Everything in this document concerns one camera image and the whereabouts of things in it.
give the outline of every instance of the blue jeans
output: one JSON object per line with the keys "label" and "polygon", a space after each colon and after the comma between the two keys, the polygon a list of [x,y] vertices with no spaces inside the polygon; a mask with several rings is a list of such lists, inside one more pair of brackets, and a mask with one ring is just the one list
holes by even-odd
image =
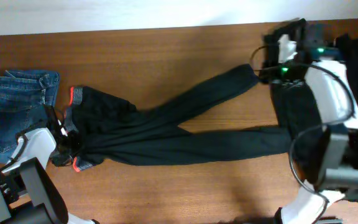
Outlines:
{"label": "blue jeans", "polygon": [[7,70],[0,77],[0,163],[15,150],[17,133],[46,119],[42,105],[55,105],[59,81],[46,70]]}

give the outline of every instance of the white background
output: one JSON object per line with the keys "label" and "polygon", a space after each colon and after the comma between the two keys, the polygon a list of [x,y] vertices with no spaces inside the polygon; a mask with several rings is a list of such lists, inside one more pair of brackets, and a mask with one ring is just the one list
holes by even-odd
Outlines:
{"label": "white background", "polygon": [[0,35],[358,18],[358,0],[0,0]]}

